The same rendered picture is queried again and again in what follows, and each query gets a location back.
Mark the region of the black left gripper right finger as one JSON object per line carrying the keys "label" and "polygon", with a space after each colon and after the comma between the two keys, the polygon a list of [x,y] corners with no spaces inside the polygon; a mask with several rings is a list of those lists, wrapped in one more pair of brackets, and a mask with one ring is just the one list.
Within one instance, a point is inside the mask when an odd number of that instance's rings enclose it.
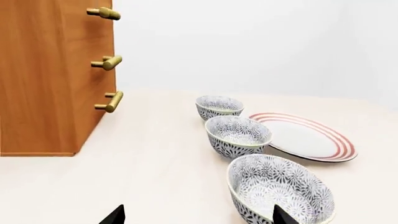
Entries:
{"label": "black left gripper right finger", "polygon": [[273,224],[298,224],[294,218],[278,205],[274,205],[272,219]]}

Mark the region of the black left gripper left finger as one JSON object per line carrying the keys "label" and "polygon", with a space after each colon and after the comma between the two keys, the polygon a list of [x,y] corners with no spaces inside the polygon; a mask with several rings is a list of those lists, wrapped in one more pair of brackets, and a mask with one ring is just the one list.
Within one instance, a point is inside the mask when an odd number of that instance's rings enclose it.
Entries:
{"label": "black left gripper left finger", "polygon": [[99,224],[124,224],[125,222],[124,205],[120,205],[113,210],[104,220]]}

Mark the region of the black white patterned bowl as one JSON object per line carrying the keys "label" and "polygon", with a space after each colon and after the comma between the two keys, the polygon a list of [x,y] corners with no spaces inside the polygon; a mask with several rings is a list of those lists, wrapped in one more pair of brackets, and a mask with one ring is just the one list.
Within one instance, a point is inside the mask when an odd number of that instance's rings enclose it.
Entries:
{"label": "black white patterned bowl", "polygon": [[195,105],[198,114],[204,121],[216,116],[239,116],[244,109],[239,100],[227,96],[201,96],[196,99]]}
{"label": "black white patterned bowl", "polygon": [[205,122],[205,130],[212,148],[228,159],[262,154],[272,141],[266,126],[240,116],[213,117]]}
{"label": "black white patterned bowl", "polygon": [[327,224],[335,216],[331,190],[306,167],[266,154],[232,160],[227,168],[232,201],[247,224],[276,224],[278,205],[297,224]]}

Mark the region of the white plate with red rings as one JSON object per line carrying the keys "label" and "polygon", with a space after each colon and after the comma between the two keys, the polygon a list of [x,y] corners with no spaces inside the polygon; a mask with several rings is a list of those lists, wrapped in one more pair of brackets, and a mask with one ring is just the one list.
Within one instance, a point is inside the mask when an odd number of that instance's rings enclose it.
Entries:
{"label": "white plate with red rings", "polygon": [[270,147],[317,162],[348,162],[358,156],[353,143],[324,124],[286,113],[256,113],[250,118],[273,134]]}

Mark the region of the wooden drawer cabinet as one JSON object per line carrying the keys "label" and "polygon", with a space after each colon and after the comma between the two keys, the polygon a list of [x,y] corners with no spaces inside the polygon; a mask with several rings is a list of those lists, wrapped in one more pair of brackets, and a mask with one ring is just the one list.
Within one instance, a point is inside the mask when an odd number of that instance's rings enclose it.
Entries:
{"label": "wooden drawer cabinet", "polygon": [[74,156],[116,91],[113,0],[0,0],[0,156]]}

